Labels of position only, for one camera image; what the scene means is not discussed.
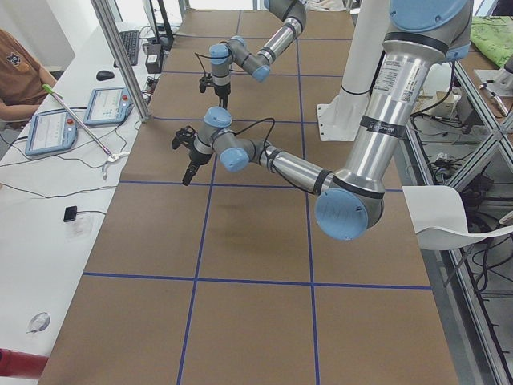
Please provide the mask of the black power adapter box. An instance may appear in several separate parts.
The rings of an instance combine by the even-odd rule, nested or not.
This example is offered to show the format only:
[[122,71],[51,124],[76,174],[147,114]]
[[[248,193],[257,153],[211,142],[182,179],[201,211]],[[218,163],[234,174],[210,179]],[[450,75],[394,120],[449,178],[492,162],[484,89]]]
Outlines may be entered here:
[[163,65],[163,49],[160,44],[147,45],[145,67],[148,74],[159,74]]

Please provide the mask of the teach pendant far tablet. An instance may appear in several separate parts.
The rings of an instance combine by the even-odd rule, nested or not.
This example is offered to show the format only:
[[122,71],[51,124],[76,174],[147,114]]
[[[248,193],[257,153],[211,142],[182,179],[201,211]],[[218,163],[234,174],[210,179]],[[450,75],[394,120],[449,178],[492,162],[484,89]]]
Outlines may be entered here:
[[91,93],[83,122],[89,127],[121,124],[132,108],[131,94],[126,87],[96,88]]

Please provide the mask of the teach pendant tablet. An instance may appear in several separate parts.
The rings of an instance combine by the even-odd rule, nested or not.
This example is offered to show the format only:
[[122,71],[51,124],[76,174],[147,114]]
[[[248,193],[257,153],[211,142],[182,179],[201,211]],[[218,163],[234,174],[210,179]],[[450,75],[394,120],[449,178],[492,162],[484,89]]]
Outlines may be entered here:
[[77,136],[76,122],[67,111],[38,113],[30,123],[25,155],[38,158],[67,152],[74,146]]
[[132,108],[131,94],[126,87],[96,88],[91,93],[83,122],[89,127],[121,124]]

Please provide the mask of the black keyboard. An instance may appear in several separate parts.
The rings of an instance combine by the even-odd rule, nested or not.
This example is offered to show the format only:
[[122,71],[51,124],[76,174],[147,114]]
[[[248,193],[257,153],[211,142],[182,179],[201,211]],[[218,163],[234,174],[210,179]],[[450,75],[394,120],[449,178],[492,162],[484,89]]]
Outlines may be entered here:
[[127,57],[132,66],[136,66],[139,61],[139,37],[140,32],[138,30],[126,30],[120,31],[119,37],[125,51],[127,52]]

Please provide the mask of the black computer mouse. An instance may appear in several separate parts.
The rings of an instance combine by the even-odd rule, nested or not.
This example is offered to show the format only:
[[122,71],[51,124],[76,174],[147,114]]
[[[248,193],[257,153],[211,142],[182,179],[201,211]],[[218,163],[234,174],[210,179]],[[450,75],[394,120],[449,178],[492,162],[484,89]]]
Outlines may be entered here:
[[108,79],[113,79],[114,77],[115,77],[115,74],[112,71],[101,70],[101,71],[98,71],[96,74],[96,79],[98,81],[105,81]]

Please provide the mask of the brown paper table mat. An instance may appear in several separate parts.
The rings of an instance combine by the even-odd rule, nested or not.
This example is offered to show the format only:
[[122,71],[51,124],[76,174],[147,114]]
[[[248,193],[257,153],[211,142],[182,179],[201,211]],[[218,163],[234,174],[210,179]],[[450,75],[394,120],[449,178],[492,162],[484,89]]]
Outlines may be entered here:
[[217,101],[196,55],[265,11],[191,10],[43,372],[43,384],[455,384],[401,182],[355,241],[317,226],[313,197],[255,164],[219,161],[181,183],[186,149]]

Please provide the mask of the small black device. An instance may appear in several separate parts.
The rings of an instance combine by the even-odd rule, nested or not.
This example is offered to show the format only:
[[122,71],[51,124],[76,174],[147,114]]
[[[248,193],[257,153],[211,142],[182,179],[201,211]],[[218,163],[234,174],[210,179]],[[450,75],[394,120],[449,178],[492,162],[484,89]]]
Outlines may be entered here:
[[68,206],[65,208],[63,221],[65,223],[74,221],[78,214],[78,207],[76,205]]

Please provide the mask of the teach pendant near tablet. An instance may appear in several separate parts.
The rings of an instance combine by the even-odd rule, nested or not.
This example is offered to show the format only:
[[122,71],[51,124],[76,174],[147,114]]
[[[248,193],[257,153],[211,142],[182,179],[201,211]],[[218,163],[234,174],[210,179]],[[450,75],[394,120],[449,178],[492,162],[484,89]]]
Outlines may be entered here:
[[76,122],[67,111],[38,113],[30,123],[25,155],[38,158],[67,152],[74,146],[77,136]]

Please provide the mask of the pink metal rod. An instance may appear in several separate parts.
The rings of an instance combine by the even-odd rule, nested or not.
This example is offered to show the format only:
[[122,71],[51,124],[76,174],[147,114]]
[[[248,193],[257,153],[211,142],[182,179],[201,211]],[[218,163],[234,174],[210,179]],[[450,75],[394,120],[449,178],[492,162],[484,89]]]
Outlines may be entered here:
[[90,128],[75,114],[75,112],[68,107],[64,101],[63,98],[56,93],[49,84],[44,83],[42,85],[42,89],[47,92],[49,95],[51,95],[60,105],[62,108],[64,108],[71,117],[75,120],[75,122],[93,139],[94,142],[97,143],[98,146],[107,154],[107,160],[110,162],[117,161],[118,158],[115,154],[113,154],[101,141],[100,139],[95,136],[95,134],[90,130]]

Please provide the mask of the person in brown shirt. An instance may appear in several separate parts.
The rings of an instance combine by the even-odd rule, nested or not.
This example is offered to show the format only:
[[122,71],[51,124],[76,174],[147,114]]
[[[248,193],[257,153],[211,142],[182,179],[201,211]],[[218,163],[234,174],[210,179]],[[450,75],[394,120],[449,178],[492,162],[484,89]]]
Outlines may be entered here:
[[53,87],[55,77],[9,32],[1,30],[1,120],[22,128]]

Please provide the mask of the clear plastic wrapper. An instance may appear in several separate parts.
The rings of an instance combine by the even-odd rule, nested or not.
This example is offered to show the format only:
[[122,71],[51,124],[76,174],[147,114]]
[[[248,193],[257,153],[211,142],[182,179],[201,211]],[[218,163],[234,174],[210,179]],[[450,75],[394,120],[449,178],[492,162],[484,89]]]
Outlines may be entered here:
[[51,316],[47,312],[41,312],[33,316],[28,322],[26,333],[37,334],[44,331],[51,321]]

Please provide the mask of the small cardboard box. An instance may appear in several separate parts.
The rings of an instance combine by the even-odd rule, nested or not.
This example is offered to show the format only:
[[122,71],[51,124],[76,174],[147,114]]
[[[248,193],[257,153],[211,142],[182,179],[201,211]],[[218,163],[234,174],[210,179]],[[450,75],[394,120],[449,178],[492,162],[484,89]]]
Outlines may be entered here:
[[441,102],[438,106],[433,107],[431,109],[431,115],[442,117],[442,118],[451,118],[455,114],[456,106],[461,99],[461,95],[454,94],[452,91],[448,95],[448,97]]

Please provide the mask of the white curved plastic sheet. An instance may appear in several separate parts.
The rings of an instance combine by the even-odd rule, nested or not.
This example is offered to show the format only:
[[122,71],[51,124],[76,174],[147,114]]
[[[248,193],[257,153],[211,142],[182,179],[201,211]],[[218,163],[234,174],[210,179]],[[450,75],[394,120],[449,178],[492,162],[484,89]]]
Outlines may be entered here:
[[402,191],[421,249],[452,250],[512,234],[511,226],[484,233],[469,232],[462,199],[452,187],[404,186]]

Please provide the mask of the red object at corner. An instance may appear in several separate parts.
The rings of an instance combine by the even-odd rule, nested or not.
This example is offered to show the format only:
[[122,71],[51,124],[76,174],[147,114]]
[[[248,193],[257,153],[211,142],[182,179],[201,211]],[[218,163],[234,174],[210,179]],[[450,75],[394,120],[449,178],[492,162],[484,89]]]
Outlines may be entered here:
[[20,351],[1,349],[1,376],[20,379],[39,379],[48,357]]

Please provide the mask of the green cloth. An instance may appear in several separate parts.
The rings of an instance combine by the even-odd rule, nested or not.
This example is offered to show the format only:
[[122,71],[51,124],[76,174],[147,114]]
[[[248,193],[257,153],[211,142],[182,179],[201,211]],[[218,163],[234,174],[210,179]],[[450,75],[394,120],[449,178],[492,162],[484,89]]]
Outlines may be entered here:
[[471,42],[495,65],[503,67],[512,56],[512,17],[474,16]]

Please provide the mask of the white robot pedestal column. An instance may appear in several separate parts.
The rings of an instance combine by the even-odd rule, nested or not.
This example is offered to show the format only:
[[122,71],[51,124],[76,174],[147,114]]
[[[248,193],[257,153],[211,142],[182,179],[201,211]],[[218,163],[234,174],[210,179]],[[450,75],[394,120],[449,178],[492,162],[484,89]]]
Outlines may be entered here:
[[317,105],[322,141],[355,139],[382,60],[382,43],[390,25],[389,7],[386,0],[361,2],[339,94],[331,103]]

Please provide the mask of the aluminium frame post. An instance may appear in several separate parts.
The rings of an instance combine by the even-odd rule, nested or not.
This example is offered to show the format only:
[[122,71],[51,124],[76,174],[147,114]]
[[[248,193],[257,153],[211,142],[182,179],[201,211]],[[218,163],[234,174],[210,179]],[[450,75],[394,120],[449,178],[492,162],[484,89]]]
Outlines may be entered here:
[[143,99],[139,83],[132,70],[132,65],[127,56],[127,52],[119,36],[119,32],[115,23],[115,19],[111,8],[106,0],[91,0],[91,5],[95,10],[99,25],[103,30],[103,34],[107,41],[113,58],[123,77],[123,81],[130,92],[135,109],[139,114],[139,119],[145,123],[150,118],[147,104]]

